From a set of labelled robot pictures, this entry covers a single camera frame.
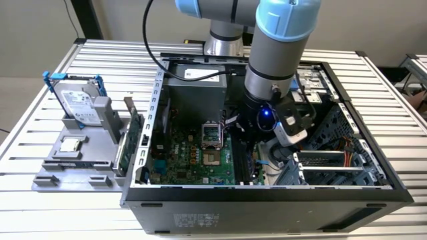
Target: robotic arm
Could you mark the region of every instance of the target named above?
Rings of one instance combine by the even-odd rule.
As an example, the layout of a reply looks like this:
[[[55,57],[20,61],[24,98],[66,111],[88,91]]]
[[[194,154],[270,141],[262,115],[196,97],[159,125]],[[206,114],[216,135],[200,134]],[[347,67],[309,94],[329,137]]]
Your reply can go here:
[[[255,25],[245,106],[230,121],[245,129],[245,140],[259,142],[274,132],[285,147],[297,144],[307,137],[315,111],[301,116],[287,94],[293,80],[297,78],[299,82],[297,70],[315,30],[322,0],[175,0],[175,3],[190,16]]]

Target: slotted aluminum table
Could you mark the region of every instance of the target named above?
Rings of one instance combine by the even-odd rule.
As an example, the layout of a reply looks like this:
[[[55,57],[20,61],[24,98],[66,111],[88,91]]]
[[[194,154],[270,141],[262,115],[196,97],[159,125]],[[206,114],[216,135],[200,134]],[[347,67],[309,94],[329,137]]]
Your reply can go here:
[[[152,44],[160,52],[202,54],[200,44]],[[326,239],[427,239],[427,126],[367,57],[354,51],[306,50],[302,60],[329,62],[379,146],[410,189],[415,203],[350,234]],[[75,44],[56,69],[74,75],[102,74],[112,107],[128,115],[123,97],[147,112],[156,64],[140,42],[88,40]],[[0,239],[116,238],[146,236],[120,193],[39,193],[35,174],[60,134],[63,110],[44,87],[0,146]],[[194,235],[178,239],[315,239],[319,235]]]
[[[407,54],[401,66],[406,67],[421,83],[427,86],[427,55]]]

